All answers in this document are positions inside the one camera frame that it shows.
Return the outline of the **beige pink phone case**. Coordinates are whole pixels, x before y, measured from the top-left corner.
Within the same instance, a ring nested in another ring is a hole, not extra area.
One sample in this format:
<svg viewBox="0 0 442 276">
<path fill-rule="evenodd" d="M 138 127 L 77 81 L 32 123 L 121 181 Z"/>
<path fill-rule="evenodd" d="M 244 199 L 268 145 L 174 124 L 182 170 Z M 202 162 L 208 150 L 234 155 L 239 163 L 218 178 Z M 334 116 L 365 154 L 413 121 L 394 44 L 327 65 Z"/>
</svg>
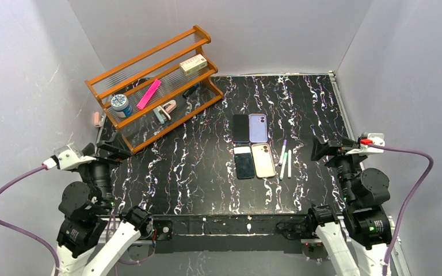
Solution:
<svg viewBox="0 0 442 276">
<path fill-rule="evenodd" d="M 276 175 L 275 165 L 268 143 L 251 145 L 254 168 L 257 178 L 271 178 Z"/>
</svg>

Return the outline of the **lilac phone case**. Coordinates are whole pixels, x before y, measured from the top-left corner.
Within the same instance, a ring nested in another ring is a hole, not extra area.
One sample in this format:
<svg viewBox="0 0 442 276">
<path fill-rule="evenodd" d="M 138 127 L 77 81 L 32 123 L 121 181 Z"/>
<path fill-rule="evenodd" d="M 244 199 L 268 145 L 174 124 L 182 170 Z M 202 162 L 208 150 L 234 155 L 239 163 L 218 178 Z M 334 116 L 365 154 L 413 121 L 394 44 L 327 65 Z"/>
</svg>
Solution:
<svg viewBox="0 0 442 276">
<path fill-rule="evenodd" d="M 249 115 L 249 141 L 252 144 L 266 143 L 268 141 L 268 129 L 265 114 Z"/>
</svg>

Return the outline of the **black smartphone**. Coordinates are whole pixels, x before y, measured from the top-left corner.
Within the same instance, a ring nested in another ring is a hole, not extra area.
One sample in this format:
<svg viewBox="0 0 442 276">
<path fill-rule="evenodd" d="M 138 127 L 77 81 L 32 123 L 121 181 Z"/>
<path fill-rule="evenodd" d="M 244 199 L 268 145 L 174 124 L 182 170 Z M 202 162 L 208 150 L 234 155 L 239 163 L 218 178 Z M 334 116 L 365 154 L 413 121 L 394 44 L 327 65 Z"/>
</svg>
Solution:
<svg viewBox="0 0 442 276">
<path fill-rule="evenodd" d="M 232 141 L 234 143 L 248 143 L 249 140 L 249 116 L 246 114 L 234 114 L 232 125 Z"/>
</svg>

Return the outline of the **black phone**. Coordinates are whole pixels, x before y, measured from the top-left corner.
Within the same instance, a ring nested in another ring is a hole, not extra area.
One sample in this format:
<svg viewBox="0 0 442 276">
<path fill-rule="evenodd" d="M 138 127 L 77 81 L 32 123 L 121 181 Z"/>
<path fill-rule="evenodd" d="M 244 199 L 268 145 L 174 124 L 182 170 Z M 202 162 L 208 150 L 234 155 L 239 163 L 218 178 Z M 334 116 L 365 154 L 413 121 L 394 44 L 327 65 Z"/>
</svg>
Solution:
<svg viewBox="0 0 442 276">
<path fill-rule="evenodd" d="M 238 179 L 252 179 L 256 176 L 253 156 L 249 146 L 234 147 L 234 161 Z"/>
</svg>

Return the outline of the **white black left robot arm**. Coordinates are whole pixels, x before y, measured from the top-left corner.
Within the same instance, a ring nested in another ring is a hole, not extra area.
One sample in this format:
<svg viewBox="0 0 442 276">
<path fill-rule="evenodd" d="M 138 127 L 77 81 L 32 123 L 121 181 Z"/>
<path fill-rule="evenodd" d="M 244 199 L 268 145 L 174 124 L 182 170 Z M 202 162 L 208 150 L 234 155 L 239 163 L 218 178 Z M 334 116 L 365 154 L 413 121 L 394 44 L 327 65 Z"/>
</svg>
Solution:
<svg viewBox="0 0 442 276">
<path fill-rule="evenodd" d="M 125 158 L 118 149 L 100 157 L 93 143 L 84 149 L 68 143 L 55 150 L 58 169 L 78 173 L 81 179 L 66 186 L 58 206 L 64 221 L 56 240 L 58 264 L 53 275 L 107 275 L 134 242 L 155 240 L 152 214 L 134 206 L 119 216 L 114 233 L 98 253 L 94 252 L 109 224 L 103 218 L 115 207 L 110 171 Z"/>
</svg>

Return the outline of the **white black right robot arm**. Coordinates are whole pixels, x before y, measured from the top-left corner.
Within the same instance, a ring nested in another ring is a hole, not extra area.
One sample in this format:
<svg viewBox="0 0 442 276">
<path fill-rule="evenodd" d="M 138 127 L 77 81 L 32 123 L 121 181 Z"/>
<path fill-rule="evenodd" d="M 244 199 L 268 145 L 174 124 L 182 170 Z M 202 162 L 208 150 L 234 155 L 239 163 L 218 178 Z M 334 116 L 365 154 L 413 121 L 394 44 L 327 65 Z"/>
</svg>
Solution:
<svg viewBox="0 0 442 276">
<path fill-rule="evenodd" d="M 342 220 L 328 205 L 310 208 L 306 228 L 321 240 L 337 275 L 376 275 L 384 265 L 376 253 L 393 237 L 383 210 L 390 199 L 390 180 L 376 168 L 360 167 L 370 155 L 383 153 L 384 145 L 381 133 L 364 134 L 356 141 L 313 137 L 311 160 L 329 157 L 325 166 L 336 170 L 345 207 Z"/>
</svg>

